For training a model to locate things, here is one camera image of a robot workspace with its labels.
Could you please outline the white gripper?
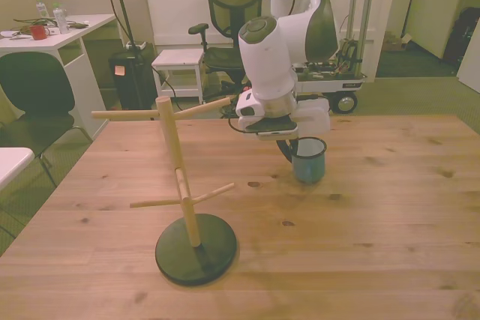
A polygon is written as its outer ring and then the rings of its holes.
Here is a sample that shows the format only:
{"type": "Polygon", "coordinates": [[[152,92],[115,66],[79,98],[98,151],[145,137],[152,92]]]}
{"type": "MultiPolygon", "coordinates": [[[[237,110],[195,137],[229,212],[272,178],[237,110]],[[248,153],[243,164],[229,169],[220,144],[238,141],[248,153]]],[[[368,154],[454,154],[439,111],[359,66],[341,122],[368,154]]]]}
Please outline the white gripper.
{"type": "MultiPolygon", "coordinates": [[[[297,123],[299,136],[316,136],[330,131],[329,101],[327,99],[303,100],[298,102],[292,113],[292,120],[297,123]]],[[[291,141],[278,140],[277,146],[287,161],[292,160],[292,154],[297,154],[299,139],[291,141]]]]}

